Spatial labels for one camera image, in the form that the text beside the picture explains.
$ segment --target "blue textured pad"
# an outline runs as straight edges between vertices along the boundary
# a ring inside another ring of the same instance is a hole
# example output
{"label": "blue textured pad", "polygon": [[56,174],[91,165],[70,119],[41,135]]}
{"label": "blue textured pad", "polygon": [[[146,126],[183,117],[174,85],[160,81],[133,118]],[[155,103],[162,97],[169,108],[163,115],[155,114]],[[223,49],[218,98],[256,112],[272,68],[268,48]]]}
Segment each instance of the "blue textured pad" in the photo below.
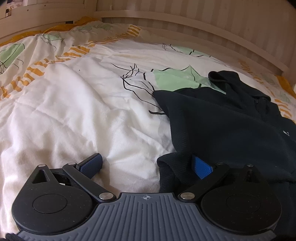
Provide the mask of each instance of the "blue textured pad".
{"label": "blue textured pad", "polygon": [[57,235],[21,231],[25,241],[270,241],[272,231],[242,236],[207,221],[197,206],[172,193],[122,193],[114,202],[99,204],[81,226]]}
{"label": "blue textured pad", "polygon": [[207,175],[212,173],[213,168],[197,156],[192,155],[192,170],[200,179],[204,179]]}
{"label": "blue textured pad", "polygon": [[94,158],[90,159],[82,166],[80,166],[79,171],[91,179],[96,173],[98,173],[102,169],[102,165],[103,158],[100,154],[98,154]]}

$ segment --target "wall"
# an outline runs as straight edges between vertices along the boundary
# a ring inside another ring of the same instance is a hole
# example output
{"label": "wall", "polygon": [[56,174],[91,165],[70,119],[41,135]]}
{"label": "wall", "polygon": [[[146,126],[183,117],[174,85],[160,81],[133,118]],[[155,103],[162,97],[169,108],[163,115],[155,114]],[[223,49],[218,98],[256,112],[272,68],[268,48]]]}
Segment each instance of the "wall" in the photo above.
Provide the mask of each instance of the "wall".
{"label": "wall", "polygon": [[[202,21],[238,35],[290,66],[296,46],[296,9],[286,0],[98,0],[97,11],[140,10]],[[254,52],[220,36],[176,23],[139,18],[106,22],[162,28],[209,40],[232,49],[268,69],[274,66]]]}

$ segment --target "gray plastic base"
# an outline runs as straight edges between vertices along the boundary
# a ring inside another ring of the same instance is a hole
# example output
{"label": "gray plastic base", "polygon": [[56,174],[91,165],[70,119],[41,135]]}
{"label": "gray plastic base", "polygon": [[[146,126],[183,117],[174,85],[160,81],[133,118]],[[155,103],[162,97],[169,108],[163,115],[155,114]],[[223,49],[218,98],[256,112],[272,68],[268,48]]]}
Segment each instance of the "gray plastic base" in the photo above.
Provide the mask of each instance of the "gray plastic base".
{"label": "gray plastic base", "polygon": [[76,229],[53,236],[21,231],[26,241],[270,241],[272,231],[252,236],[228,233],[205,220],[193,203],[171,193],[123,193],[111,203],[99,204]]}

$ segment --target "garment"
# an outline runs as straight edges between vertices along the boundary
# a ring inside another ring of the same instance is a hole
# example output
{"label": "garment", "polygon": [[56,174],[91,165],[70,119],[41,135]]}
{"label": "garment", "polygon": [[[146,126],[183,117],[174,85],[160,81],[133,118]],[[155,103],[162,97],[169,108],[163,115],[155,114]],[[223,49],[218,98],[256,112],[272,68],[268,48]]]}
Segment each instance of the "garment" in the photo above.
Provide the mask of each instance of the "garment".
{"label": "garment", "polygon": [[237,73],[210,72],[208,77],[226,94],[208,87],[153,92],[170,119],[176,150],[157,160],[160,192],[182,191],[196,182],[193,154],[231,168],[252,163],[282,204],[276,233],[296,235],[296,125]]}

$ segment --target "bed frame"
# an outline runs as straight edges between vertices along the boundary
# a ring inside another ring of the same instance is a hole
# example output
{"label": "bed frame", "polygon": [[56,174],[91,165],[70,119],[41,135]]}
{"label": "bed frame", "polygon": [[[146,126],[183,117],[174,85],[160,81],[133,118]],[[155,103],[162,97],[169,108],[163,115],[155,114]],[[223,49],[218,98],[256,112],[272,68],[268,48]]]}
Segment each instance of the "bed frame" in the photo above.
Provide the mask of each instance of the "bed frame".
{"label": "bed frame", "polygon": [[26,4],[6,18],[5,5],[0,7],[0,42],[87,15],[198,43],[296,84],[296,9],[286,0],[26,0]]}

